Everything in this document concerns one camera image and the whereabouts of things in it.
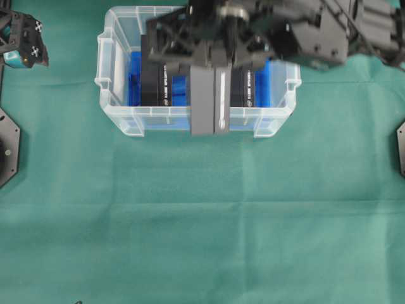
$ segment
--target transparent storage box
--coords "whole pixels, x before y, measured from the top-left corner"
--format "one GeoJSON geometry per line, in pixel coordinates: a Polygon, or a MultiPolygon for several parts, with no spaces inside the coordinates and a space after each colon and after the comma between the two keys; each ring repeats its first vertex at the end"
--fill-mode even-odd
{"type": "MultiPolygon", "coordinates": [[[[145,22],[177,8],[162,6],[119,6],[111,8],[104,33],[98,37],[96,84],[100,106],[128,136],[145,136],[146,130],[189,130],[189,107],[128,106],[132,52],[140,51],[145,22]]],[[[231,108],[230,129],[253,131],[255,137],[274,136],[296,107],[296,89],[301,85],[298,65],[271,62],[270,108],[231,108]]]]}

